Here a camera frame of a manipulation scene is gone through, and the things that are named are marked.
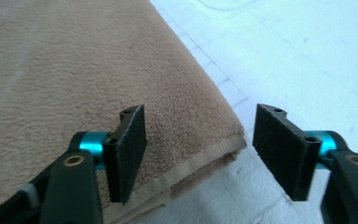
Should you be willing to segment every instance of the white surface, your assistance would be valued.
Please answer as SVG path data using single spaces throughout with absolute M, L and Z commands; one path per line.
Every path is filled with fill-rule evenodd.
M 252 147 L 255 105 L 358 152 L 358 1 L 152 0 L 225 95 L 247 133 L 238 160 L 145 223 L 323 223 L 329 172 L 292 203 Z

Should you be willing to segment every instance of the folded towel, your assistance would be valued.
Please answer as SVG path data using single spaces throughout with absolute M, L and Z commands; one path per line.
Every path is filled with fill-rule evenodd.
M 243 128 L 148 1 L 0 1 L 0 203 L 133 105 L 145 156 L 125 206 L 98 172 L 105 223 L 139 221 L 233 161 Z

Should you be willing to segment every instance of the brown towel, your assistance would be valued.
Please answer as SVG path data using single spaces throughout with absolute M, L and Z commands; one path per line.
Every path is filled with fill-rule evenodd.
M 0 1 L 0 203 L 132 105 L 148 146 L 125 206 L 97 174 L 106 223 L 140 220 L 233 161 L 241 124 L 148 1 Z

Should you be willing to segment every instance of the fabric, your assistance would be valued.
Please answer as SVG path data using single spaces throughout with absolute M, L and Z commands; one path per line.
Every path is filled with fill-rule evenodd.
M 148 1 L 0 1 L 0 203 L 133 105 L 147 148 L 125 206 L 98 172 L 105 223 L 141 220 L 233 161 L 243 128 Z

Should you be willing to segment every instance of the blue metal joint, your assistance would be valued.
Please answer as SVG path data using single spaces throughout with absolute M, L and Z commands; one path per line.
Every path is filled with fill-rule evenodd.
M 96 159 L 96 170 L 104 170 L 103 140 L 108 132 L 87 132 L 83 135 L 79 149 L 88 151 Z

